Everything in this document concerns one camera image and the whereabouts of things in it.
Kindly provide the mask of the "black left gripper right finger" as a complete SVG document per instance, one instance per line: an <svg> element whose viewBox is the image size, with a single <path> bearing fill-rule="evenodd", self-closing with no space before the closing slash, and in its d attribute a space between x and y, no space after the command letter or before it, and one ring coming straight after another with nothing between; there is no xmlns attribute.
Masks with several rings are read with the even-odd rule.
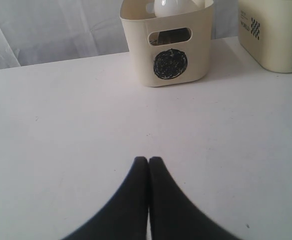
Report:
<svg viewBox="0 0 292 240"><path fill-rule="evenodd" d="M198 209L179 188L163 159L149 159L149 211L153 240L237 240Z"/></svg>

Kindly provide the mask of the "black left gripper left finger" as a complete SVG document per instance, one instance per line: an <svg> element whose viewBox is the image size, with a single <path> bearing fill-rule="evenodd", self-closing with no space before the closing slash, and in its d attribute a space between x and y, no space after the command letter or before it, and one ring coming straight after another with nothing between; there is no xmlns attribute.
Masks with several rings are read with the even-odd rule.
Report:
<svg viewBox="0 0 292 240"><path fill-rule="evenodd" d="M133 164L110 200L65 240L145 240L150 198L149 164L143 156Z"/></svg>

